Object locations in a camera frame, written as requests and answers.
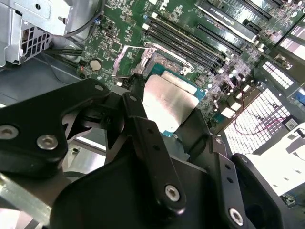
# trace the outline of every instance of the bolt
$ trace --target bolt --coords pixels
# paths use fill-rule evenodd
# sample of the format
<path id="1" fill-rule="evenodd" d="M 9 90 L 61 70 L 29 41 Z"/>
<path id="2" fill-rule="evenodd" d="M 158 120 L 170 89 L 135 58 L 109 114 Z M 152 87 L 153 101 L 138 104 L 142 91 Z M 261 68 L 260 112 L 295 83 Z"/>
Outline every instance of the bolt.
<path id="1" fill-rule="evenodd" d="M 42 135 L 37 139 L 40 149 L 53 150 L 58 146 L 57 138 L 53 135 Z"/>
<path id="2" fill-rule="evenodd" d="M 178 189 L 172 185 L 167 185 L 165 187 L 165 194 L 173 202 L 177 202 L 180 199 L 180 193 Z"/>
<path id="3" fill-rule="evenodd" d="M 238 226 L 242 226 L 244 224 L 244 220 L 242 215 L 235 210 L 234 208 L 230 208 L 229 209 L 229 213 L 230 213 L 230 217 L 231 219 L 238 225 Z"/>
<path id="4" fill-rule="evenodd" d="M 12 125 L 1 125 L 0 126 L 0 139 L 10 140 L 17 137 L 19 131 Z"/>
<path id="5" fill-rule="evenodd" d="M 215 138 L 215 141 L 218 143 L 218 144 L 222 144 L 222 140 L 220 138 Z"/>

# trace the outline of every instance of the perforated metal panel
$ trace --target perforated metal panel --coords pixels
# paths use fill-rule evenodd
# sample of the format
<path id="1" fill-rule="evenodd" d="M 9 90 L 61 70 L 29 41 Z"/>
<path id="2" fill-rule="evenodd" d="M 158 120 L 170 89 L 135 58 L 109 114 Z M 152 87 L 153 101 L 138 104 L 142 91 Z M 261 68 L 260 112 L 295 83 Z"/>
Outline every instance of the perforated metal panel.
<path id="1" fill-rule="evenodd" d="M 233 154 L 251 154 L 270 140 L 290 115 L 282 103 L 266 89 L 225 130 Z"/>

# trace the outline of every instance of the aluminum plate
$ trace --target aluminum plate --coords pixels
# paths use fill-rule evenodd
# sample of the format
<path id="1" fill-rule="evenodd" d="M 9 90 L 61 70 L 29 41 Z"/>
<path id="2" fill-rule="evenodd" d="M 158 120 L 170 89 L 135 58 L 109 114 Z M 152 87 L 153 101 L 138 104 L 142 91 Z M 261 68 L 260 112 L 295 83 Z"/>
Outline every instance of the aluminum plate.
<path id="1" fill-rule="evenodd" d="M 161 133 L 175 132 L 198 104 L 195 96 L 158 75 L 150 76 L 145 85 L 143 105 Z"/>

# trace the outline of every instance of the green circuit board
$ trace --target green circuit board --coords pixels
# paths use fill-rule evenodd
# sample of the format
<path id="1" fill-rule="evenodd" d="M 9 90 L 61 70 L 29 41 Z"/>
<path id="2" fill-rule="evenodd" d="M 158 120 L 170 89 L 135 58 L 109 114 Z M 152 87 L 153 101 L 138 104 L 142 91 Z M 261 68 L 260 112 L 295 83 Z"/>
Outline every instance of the green circuit board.
<path id="1" fill-rule="evenodd" d="M 238 22 L 242 23 L 245 19 L 248 19 L 259 26 L 262 29 L 258 34 L 259 41 L 263 42 L 268 48 L 272 48 L 303 15 L 302 7 L 297 5 L 284 4 L 281 8 L 276 8 L 264 1 L 253 2 L 268 12 L 272 18 L 269 21 L 263 20 L 236 0 L 210 1 L 211 4 Z M 125 45 L 144 47 L 145 42 L 158 43 L 158 41 L 146 36 L 143 31 L 143 25 L 154 13 L 166 18 L 172 25 L 176 25 L 200 38 L 217 50 L 218 53 L 223 53 L 227 57 L 225 68 L 229 69 L 233 66 L 238 73 L 242 73 L 244 76 L 251 75 L 251 70 L 261 60 L 262 53 L 234 32 L 225 29 L 224 26 L 197 8 L 195 4 L 196 0 L 108 0 L 101 24 L 85 44 L 78 73 L 85 77 L 98 79 L 110 89 L 118 81 L 123 80 L 117 78 L 133 75 L 132 70 L 140 62 L 143 49 L 131 47 L 127 50 L 121 60 L 116 77 L 112 76 L 115 60 L 121 54 Z M 237 46 L 243 53 L 240 56 L 234 54 L 231 50 L 198 30 L 199 23 Z M 94 59 L 102 63 L 102 68 L 98 71 L 93 71 L 90 67 L 90 61 Z M 219 98 L 226 99 L 227 95 L 220 90 L 219 86 L 223 82 L 232 85 L 228 71 L 225 69 L 224 73 L 215 74 L 200 68 L 200 70 L 189 73 L 185 77 L 202 89 L 208 90 L 206 97 L 199 104 L 199 108 L 206 119 L 214 119 L 212 97 L 216 95 Z M 208 84 L 212 84 L 213 87 L 207 88 Z"/>

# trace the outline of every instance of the ram slot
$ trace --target ram slot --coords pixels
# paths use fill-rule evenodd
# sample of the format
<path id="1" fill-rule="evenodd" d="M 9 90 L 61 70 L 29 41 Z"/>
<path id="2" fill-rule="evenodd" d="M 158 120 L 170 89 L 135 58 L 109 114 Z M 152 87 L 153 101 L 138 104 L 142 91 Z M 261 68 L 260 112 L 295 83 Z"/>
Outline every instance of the ram slot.
<path id="1" fill-rule="evenodd" d="M 184 50 L 181 49 L 181 47 L 175 45 L 175 44 L 172 44 L 170 42 L 168 42 L 166 39 L 164 39 L 163 36 L 160 36 L 159 34 L 156 34 L 154 33 L 153 31 L 147 31 L 146 32 L 148 36 L 152 37 L 153 39 L 155 39 L 156 41 L 162 43 L 162 44 L 165 44 L 166 46 L 168 46 L 169 48 L 171 48 L 172 50 L 174 50 L 176 53 L 178 53 L 179 56 L 183 57 L 183 58 L 186 58 L 188 60 L 191 60 L 193 61 L 194 63 L 210 70 L 212 73 L 215 73 L 215 68 L 213 68 L 209 63 L 206 63 L 206 62 L 201 62 L 200 60 L 190 56 L 190 55 L 187 55 L 186 52 L 184 52 Z"/>
<path id="2" fill-rule="evenodd" d="M 201 61 L 204 61 L 206 63 L 210 63 L 213 68 L 217 68 L 219 66 L 219 63 L 216 59 L 209 59 L 210 57 L 202 52 L 197 52 L 196 49 L 189 44 L 185 44 L 183 41 L 177 40 L 172 36 L 172 34 L 167 34 L 166 31 L 163 31 L 161 28 L 157 27 L 151 27 L 151 30 L 156 33 L 160 34 L 163 37 L 167 39 L 167 41 L 171 44 L 175 44 L 181 49 L 184 49 L 187 51 L 192 57 L 195 57 L 197 59 L 200 59 Z"/>
<path id="3" fill-rule="evenodd" d="M 237 0 L 237 1 L 239 1 L 241 4 L 243 4 L 246 8 L 251 10 L 256 15 L 260 16 L 261 18 L 267 21 L 269 21 L 272 18 L 272 16 L 269 13 L 267 13 L 266 11 L 255 5 L 250 0 Z"/>
<path id="4" fill-rule="evenodd" d="M 197 29 L 205 32 L 207 35 L 209 35 L 211 38 L 213 38 L 214 40 L 216 40 L 217 42 L 219 42 L 220 44 L 222 44 L 223 46 L 227 47 L 229 50 L 233 51 L 234 53 L 236 53 L 237 55 L 241 55 L 243 54 L 243 51 L 240 50 L 238 47 L 236 47 L 235 45 L 231 44 L 230 42 L 228 42 L 227 40 L 225 40 L 224 38 L 222 38 L 221 36 L 219 36 L 217 33 L 211 31 L 210 29 L 206 28 L 205 26 L 203 26 L 202 24 L 199 24 L 197 26 Z"/>
<path id="5" fill-rule="evenodd" d="M 187 36 L 188 38 L 191 38 L 192 40 L 194 40 L 195 42 L 197 42 L 198 44 L 200 44 L 201 46 L 207 48 L 210 52 L 214 52 L 217 55 L 221 55 L 222 58 L 226 58 L 226 55 L 221 52 L 220 50 L 214 48 L 212 45 L 210 45 L 209 43 L 205 42 L 204 40 L 200 39 L 199 37 L 197 37 L 196 35 L 190 33 L 189 31 L 187 31 L 186 29 L 184 29 L 183 27 L 181 27 L 180 25 L 168 20 L 166 17 L 162 16 L 162 15 L 158 15 L 158 17 L 156 18 L 156 20 L 158 20 L 159 22 L 169 25 L 172 28 L 175 28 L 177 31 L 179 31 L 180 33 L 183 33 L 185 36 Z"/>
<path id="6" fill-rule="evenodd" d="M 210 58 L 217 59 L 217 61 L 220 64 L 224 64 L 224 58 L 221 55 L 219 55 L 219 54 L 213 52 L 212 50 L 202 46 L 200 43 L 196 42 L 195 40 L 191 39 L 187 35 L 185 35 L 185 34 L 181 33 L 180 31 L 176 30 L 174 27 L 170 26 L 169 24 L 167 24 L 167 23 L 165 23 L 161 20 L 158 20 L 158 19 L 150 20 L 149 24 L 150 24 L 150 26 L 152 26 L 153 24 L 157 25 L 157 26 L 161 26 L 162 28 L 164 28 L 165 30 L 167 30 L 168 32 L 173 34 L 174 37 L 177 37 L 180 40 L 191 44 L 196 49 L 206 53 Z"/>

